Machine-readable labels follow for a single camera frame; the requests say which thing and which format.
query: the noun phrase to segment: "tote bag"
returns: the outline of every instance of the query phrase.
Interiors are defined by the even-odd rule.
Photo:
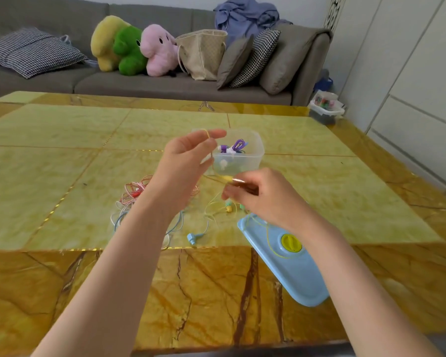
[[[195,80],[216,81],[227,35],[222,30],[199,30],[178,36],[180,68]]]

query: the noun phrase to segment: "yellow knob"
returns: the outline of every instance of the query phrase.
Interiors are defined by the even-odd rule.
[[[293,253],[297,253],[303,248],[301,242],[292,234],[284,234],[281,238],[281,243],[287,251]]]

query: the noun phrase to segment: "bag handle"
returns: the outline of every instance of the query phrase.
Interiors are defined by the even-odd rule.
[[[177,51],[178,65],[180,66],[180,69],[188,75],[187,69],[185,69],[184,66],[180,64],[180,47],[182,47],[182,45],[178,46],[178,51]]]

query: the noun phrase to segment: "hand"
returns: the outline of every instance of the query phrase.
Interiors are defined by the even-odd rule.
[[[205,130],[198,130],[170,140],[142,194],[164,200],[171,217],[187,205],[198,179],[214,161],[210,158],[202,163],[202,160],[217,147],[215,138],[224,137],[226,130],[213,129],[208,133],[210,138]]]
[[[294,190],[291,183],[278,171],[264,168],[239,173],[235,178],[256,184],[259,195],[254,196],[232,185],[226,185],[222,198],[243,204],[268,223],[277,225],[296,234],[298,223],[304,215],[315,213],[305,200]]]

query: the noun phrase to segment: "black and white pillow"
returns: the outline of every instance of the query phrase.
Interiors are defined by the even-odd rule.
[[[25,79],[84,59],[86,56],[75,47],[36,28],[20,29],[0,37],[0,65]]]
[[[280,30],[266,29],[256,36],[253,42],[250,59],[243,66],[243,70],[228,85],[238,88],[255,79],[268,63],[278,43]]]

